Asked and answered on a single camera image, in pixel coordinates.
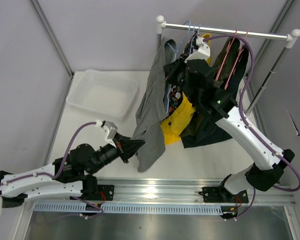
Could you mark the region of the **grey shorts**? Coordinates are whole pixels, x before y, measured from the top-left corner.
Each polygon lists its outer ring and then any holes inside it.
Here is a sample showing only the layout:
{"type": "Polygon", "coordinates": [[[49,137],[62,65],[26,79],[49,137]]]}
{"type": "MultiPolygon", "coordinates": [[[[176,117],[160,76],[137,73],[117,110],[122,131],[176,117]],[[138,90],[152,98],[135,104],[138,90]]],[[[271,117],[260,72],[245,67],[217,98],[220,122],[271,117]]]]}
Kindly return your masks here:
{"type": "Polygon", "coordinates": [[[132,139],[145,142],[136,155],[139,173],[146,172],[166,150],[161,129],[161,122],[168,116],[164,105],[166,92],[164,66],[174,61],[175,47],[176,42],[173,39],[162,38],[149,71],[145,92],[135,113],[136,128],[132,139]]]}

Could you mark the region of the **pink wire hanger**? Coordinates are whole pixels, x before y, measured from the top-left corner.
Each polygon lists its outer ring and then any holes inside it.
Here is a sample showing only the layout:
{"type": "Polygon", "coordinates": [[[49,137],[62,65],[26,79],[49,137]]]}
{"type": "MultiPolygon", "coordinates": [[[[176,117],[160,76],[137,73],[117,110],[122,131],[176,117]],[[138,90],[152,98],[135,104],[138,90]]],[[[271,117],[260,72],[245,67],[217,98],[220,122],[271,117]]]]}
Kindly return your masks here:
{"type": "Polygon", "coordinates": [[[226,47],[228,41],[234,38],[234,42],[229,50],[226,61],[221,71],[221,80],[223,81],[223,88],[229,92],[237,92],[239,83],[245,74],[248,58],[250,55],[249,48],[240,39],[235,37],[229,37],[224,45],[226,53],[226,47]]]}
{"type": "Polygon", "coordinates": [[[216,81],[219,80],[220,74],[221,74],[221,72],[222,72],[222,68],[223,68],[223,66],[224,66],[224,64],[225,64],[225,62],[226,62],[227,56],[228,56],[228,54],[229,54],[229,51],[230,51],[230,49],[231,49],[231,46],[232,46],[233,42],[234,42],[234,38],[232,38],[232,40],[229,40],[229,41],[228,41],[227,47],[226,47],[226,49],[225,49],[225,54],[224,54],[223,60],[222,60],[220,66],[219,66],[219,68],[218,68],[218,72],[217,72],[216,77],[215,77],[215,80],[216,80],[216,81]]]}

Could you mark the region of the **dark navy shorts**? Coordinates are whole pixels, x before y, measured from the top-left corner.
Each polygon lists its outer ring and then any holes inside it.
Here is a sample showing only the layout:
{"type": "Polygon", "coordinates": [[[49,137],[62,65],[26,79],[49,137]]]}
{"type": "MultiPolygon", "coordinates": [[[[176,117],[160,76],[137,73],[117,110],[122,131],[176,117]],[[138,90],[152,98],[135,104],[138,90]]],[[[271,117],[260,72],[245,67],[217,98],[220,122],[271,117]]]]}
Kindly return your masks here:
{"type": "MultiPolygon", "coordinates": [[[[236,98],[237,92],[228,92],[232,98],[236,98]]],[[[182,132],[182,143],[184,148],[195,148],[200,146],[207,146],[220,142],[227,141],[232,137],[223,129],[214,123],[207,120],[200,120],[199,115],[195,114],[190,121],[190,124],[182,132]]]]}

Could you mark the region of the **olive green shorts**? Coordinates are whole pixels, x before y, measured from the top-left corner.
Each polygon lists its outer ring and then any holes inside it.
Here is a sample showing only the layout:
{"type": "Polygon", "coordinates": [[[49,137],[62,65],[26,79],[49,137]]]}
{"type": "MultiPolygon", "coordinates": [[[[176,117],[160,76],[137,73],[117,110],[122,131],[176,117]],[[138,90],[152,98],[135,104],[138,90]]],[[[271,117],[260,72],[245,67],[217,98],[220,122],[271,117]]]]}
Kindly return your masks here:
{"type": "Polygon", "coordinates": [[[228,38],[212,67],[195,73],[198,60],[190,60],[183,89],[196,112],[180,137],[198,142],[218,129],[215,122],[234,107],[239,83],[246,71],[249,51],[239,39],[228,38]]]}

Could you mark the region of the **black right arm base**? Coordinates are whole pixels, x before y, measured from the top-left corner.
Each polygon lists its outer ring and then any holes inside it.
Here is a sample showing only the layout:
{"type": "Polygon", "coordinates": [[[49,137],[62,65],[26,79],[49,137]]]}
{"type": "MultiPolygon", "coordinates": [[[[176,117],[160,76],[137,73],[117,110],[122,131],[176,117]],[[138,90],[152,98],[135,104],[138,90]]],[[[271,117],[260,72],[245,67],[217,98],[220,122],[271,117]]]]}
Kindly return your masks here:
{"type": "Polygon", "coordinates": [[[246,190],[240,191],[237,194],[232,194],[226,189],[217,186],[205,186],[198,192],[203,197],[204,203],[244,203],[249,202],[248,193],[246,190]]]}

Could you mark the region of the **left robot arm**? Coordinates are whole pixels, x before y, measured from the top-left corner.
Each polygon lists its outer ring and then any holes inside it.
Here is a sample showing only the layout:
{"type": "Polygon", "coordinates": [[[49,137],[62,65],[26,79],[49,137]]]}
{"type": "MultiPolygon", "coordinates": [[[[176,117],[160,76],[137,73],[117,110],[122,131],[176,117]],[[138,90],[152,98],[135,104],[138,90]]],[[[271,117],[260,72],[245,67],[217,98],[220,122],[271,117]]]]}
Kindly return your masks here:
{"type": "Polygon", "coordinates": [[[113,144],[95,150],[83,143],[69,151],[66,158],[25,173],[0,171],[0,197],[3,208],[15,208],[30,200],[69,198],[106,201],[113,199],[114,186],[98,185],[95,174],[116,159],[125,164],[145,144],[116,133],[113,144]]]}

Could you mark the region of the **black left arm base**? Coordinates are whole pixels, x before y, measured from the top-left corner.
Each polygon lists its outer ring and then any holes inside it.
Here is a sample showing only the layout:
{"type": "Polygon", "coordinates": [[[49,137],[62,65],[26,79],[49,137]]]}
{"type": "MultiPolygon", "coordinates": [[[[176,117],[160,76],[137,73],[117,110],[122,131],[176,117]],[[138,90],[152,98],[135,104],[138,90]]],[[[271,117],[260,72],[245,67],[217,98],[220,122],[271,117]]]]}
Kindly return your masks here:
{"type": "Polygon", "coordinates": [[[113,201],[115,186],[111,184],[97,184],[84,186],[79,199],[85,201],[113,201]]]}

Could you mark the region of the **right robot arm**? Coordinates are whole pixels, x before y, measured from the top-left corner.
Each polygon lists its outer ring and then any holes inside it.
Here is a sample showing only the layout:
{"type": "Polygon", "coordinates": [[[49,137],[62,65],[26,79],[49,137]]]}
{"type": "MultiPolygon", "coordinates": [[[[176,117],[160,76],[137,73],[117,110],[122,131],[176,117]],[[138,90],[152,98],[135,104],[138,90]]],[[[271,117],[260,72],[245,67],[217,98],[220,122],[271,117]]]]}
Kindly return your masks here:
{"type": "Polygon", "coordinates": [[[178,59],[163,70],[166,81],[180,87],[203,116],[205,126],[217,127],[231,136],[253,160],[246,169],[223,179],[216,188],[217,201],[229,202],[251,188],[262,192],[276,188],[285,168],[291,166],[294,152],[271,143],[243,113],[242,104],[222,86],[215,86],[215,74],[205,60],[178,59]]]}

